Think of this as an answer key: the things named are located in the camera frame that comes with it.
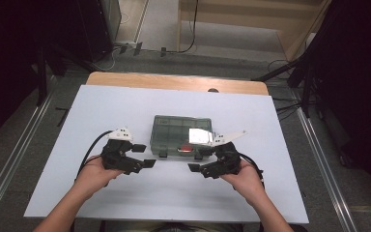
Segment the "black cabinet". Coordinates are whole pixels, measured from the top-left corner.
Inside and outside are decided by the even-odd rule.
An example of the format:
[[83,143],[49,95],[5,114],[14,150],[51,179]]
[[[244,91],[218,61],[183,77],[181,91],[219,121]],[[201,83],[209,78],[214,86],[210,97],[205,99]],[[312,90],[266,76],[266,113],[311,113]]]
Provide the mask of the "black cabinet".
[[76,0],[83,26],[83,57],[91,62],[109,53],[122,20],[119,0]]

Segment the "person's left hand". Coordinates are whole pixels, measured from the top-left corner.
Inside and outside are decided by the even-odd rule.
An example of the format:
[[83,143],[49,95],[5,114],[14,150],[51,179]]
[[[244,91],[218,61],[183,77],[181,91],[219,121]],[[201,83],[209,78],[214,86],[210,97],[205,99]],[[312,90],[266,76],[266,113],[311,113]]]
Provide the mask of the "person's left hand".
[[101,156],[93,156],[85,162],[73,188],[86,197],[90,197],[121,174],[123,171],[119,169],[105,169]]

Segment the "person's right hand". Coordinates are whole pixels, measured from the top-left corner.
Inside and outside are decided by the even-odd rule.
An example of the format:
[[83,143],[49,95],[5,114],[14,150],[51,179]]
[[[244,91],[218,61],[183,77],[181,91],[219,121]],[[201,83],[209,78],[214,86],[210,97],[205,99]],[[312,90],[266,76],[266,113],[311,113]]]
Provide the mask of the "person's right hand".
[[250,205],[257,204],[266,193],[254,166],[242,160],[238,174],[225,174],[220,178],[229,183]]

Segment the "white table board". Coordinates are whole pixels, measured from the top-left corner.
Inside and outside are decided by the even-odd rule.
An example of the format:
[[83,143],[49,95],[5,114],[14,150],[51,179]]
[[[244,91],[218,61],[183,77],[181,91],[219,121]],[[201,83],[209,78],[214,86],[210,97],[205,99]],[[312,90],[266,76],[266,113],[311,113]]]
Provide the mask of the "white table board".
[[[157,115],[209,118],[218,133],[239,131],[236,149],[262,169],[268,196],[285,219],[306,223],[296,174],[271,97],[83,85],[57,138],[29,205],[43,218],[70,189],[85,154],[99,154],[102,133],[126,127],[136,143],[150,143]],[[221,179],[189,169],[189,159],[157,159],[152,168],[121,175],[89,199],[82,218],[252,222],[257,215]]]

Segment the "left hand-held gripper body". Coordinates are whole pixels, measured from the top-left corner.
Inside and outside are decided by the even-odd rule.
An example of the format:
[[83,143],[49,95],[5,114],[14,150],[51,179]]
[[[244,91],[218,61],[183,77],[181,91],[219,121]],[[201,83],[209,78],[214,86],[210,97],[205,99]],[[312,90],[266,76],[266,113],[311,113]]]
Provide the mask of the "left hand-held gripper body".
[[126,155],[133,145],[133,136],[127,128],[112,131],[106,137],[108,141],[100,154],[105,169],[119,169],[129,175],[131,172],[138,173],[143,168],[142,160]]

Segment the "grey-green machine base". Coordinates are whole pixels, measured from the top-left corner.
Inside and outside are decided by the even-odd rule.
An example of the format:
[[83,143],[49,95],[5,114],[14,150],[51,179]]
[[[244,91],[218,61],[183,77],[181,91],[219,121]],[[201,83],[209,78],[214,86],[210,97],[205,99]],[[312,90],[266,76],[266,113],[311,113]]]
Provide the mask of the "grey-green machine base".
[[[198,150],[203,146],[189,143],[190,129],[212,132],[212,120],[209,118],[156,115],[150,140],[152,154],[160,158],[177,156],[201,160],[204,156],[201,156]],[[193,151],[179,153],[178,148],[183,145],[191,145]]]

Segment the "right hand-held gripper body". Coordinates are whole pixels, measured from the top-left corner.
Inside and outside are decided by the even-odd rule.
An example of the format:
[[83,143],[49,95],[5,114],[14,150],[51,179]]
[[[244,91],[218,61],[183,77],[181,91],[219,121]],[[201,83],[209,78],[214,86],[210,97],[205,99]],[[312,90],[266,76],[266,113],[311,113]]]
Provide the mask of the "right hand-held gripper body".
[[217,134],[210,144],[210,152],[217,160],[199,166],[199,172],[205,178],[217,179],[225,174],[238,174],[240,171],[241,154],[237,151],[233,140],[246,135],[246,131]]

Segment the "black tripod stand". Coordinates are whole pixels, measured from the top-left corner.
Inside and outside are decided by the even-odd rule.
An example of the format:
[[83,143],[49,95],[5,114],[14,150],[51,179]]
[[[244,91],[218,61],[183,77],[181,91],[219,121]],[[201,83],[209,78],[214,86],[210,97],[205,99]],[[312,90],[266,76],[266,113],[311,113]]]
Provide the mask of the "black tripod stand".
[[309,64],[309,56],[304,51],[303,54],[294,61],[287,62],[285,65],[268,72],[261,77],[251,78],[251,81],[266,82],[282,73],[292,71],[287,84],[290,88],[299,87],[303,83],[302,97],[300,99],[300,108],[306,117],[309,117],[309,105],[312,89],[312,79],[314,77],[314,68]]

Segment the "dark curtain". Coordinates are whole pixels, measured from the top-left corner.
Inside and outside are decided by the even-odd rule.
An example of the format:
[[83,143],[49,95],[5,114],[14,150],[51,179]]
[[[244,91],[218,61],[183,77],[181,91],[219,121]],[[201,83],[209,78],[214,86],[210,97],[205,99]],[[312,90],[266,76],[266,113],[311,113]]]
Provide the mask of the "dark curtain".
[[348,135],[340,149],[371,174],[371,0],[332,0],[313,43],[317,93]]
[[67,0],[0,0],[0,128],[37,89],[45,95],[45,68],[64,74],[53,47],[54,27]]

